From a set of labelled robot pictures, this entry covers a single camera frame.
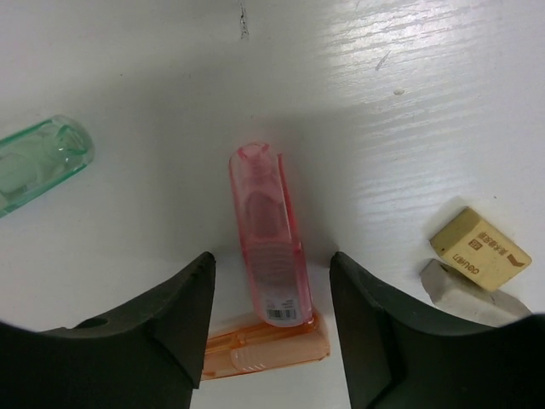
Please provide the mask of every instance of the barcode label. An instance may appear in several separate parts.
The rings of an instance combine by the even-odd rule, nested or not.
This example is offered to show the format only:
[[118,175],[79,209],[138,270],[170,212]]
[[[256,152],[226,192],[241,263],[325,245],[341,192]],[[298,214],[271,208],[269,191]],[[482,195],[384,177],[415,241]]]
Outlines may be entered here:
[[297,312],[294,309],[268,309],[267,315],[270,320],[294,320]]

